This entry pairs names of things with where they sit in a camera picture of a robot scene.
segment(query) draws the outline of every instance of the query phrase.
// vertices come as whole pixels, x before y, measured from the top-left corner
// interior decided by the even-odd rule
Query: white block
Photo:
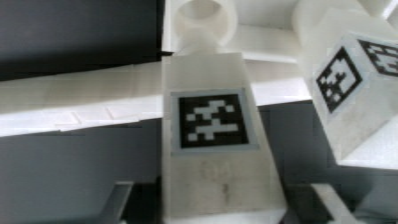
[[[337,164],[398,169],[398,48],[346,34],[310,77],[314,107]]]
[[[369,15],[387,19],[395,9],[395,0],[358,0]]]
[[[179,51],[179,39],[191,29],[204,29],[223,45],[237,25],[232,0],[166,0],[161,50]]]
[[[395,30],[385,20],[344,10],[328,9],[319,23],[307,34],[307,42],[301,46],[298,65],[303,69],[303,74],[308,75],[315,71],[335,43],[347,32],[385,40],[398,38]]]
[[[367,11],[356,0],[300,0],[294,6],[291,24],[301,44],[307,42],[310,30],[330,9],[339,9],[363,16],[367,15]]]
[[[278,223],[285,203],[241,56],[218,54],[170,57],[163,60],[163,66],[164,223]],[[186,127],[182,108],[188,107],[193,108],[193,117],[198,116],[196,119],[209,119],[211,122],[198,125],[196,137],[184,140],[188,132],[179,125]],[[227,119],[227,123],[216,123],[212,116],[221,113],[221,108],[228,114],[225,116],[241,113],[239,119],[232,121],[243,123],[228,123],[225,116],[218,118]],[[246,140],[241,142],[243,134],[236,135],[236,129],[228,129],[227,125],[243,125],[237,126],[237,132],[246,133]],[[202,135],[205,140],[198,136],[200,130],[207,131]],[[218,143],[214,139],[236,140],[237,143]]]
[[[296,35],[291,30],[239,25],[225,51],[241,52],[248,60],[296,63],[300,52]]]
[[[246,61],[255,105],[310,100],[301,71],[294,64]]]

